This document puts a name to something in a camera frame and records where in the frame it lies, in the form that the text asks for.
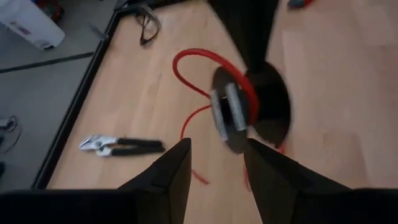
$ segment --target wooden floor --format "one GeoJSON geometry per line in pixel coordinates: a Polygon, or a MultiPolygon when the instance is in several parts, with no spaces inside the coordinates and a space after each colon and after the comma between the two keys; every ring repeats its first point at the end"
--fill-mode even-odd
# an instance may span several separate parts
{"type": "MultiPolygon", "coordinates": [[[[287,12],[283,0],[268,59],[284,74],[293,103],[287,155],[350,187],[398,187],[398,1],[315,1],[287,12]]],[[[125,17],[113,37],[49,187],[116,188],[158,156],[100,158],[78,150],[95,134],[178,141],[185,118],[208,100],[172,73],[180,50],[218,52],[242,71],[231,40],[203,1],[156,10],[162,30],[139,46],[141,28],[125,17]]],[[[213,62],[189,57],[180,72],[209,89],[213,62]]],[[[205,111],[185,132],[193,168],[185,223],[260,223],[243,184],[242,156],[222,145],[205,111]]]]}

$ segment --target eyeglasses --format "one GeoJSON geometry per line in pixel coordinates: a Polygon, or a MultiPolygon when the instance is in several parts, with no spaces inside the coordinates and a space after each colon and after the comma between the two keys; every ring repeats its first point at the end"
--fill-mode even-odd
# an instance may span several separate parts
{"type": "Polygon", "coordinates": [[[154,12],[146,5],[138,7],[135,18],[142,27],[139,43],[145,47],[157,37],[162,25],[154,12]]]}

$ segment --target black handle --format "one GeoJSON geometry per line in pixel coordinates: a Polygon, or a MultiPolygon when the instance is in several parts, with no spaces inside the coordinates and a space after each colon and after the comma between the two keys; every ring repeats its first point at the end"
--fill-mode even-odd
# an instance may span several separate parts
{"type": "Polygon", "coordinates": [[[112,149],[112,156],[133,156],[152,153],[163,153],[166,150],[163,147],[135,147],[133,149],[112,149]]]}
{"type": "Polygon", "coordinates": [[[119,138],[117,144],[142,147],[163,147],[162,142],[159,140],[142,140],[129,138],[119,138]]]}

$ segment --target gray floor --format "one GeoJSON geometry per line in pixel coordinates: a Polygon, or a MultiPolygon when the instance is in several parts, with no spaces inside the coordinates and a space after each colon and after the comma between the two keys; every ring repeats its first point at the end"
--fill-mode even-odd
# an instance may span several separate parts
{"type": "Polygon", "coordinates": [[[94,51],[99,39],[89,30],[92,23],[105,30],[117,0],[58,0],[65,9],[59,26],[66,33],[62,43],[45,52],[10,30],[0,29],[0,70],[94,51]]]}
{"type": "MultiPolygon", "coordinates": [[[[15,147],[0,154],[0,161],[6,163],[0,192],[30,187],[90,60],[0,75],[0,114],[17,116],[22,128],[15,147]]],[[[13,142],[18,130],[6,136],[0,152],[13,142]]]]}

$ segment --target spool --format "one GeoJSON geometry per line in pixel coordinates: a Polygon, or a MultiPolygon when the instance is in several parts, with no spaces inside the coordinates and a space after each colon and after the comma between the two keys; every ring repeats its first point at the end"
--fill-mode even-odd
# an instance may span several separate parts
{"type": "MultiPolygon", "coordinates": [[[[252,124],[265,141],[279,147],[287,137],[291,124],[289,93],[279,71],[264,62],[260,72],[246,72],[259,99],[257,120],[252,124]]],[[[223,67],[213,75],[210,91],[211,111],[221,136],[237,154],[248,146],[249,101],[233,76],[223,67]]]]}

